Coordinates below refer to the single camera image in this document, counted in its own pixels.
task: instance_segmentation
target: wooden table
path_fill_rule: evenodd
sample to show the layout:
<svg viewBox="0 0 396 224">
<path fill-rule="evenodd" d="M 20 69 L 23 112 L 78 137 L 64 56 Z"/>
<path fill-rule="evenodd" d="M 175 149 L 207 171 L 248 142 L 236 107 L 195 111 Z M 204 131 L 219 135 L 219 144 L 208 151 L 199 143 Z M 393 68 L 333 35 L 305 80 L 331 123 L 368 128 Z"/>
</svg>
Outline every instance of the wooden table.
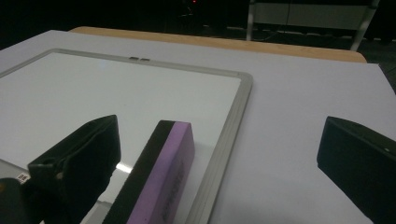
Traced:
<svg viewBox="0 0 396 224">
<path fill-rule="evenodd" d="M 70 32 L 86 35 L 105 35 L 123 38 L 144 39 L 162 41 L 168 43 L 189 44 L 197 46 L 206 46 L 220 49 L 237 49 L 255 52 L 283 54 L 290 56 L 299 56 L 306 58 L 327 59 L 342 62 L 367 63 L 364 57 L 355 51 L 344 49 L 321 49 L 303 46 L 270 44 L 261 42 L 252 42 L 244 40 L 231 40 L 222 38 L 211 38 L 192 35 L 169 35 L 160 33 L 148 33 L 126 30 L 115 30 L 95 27 L 78 27 Z"/>
</svg>

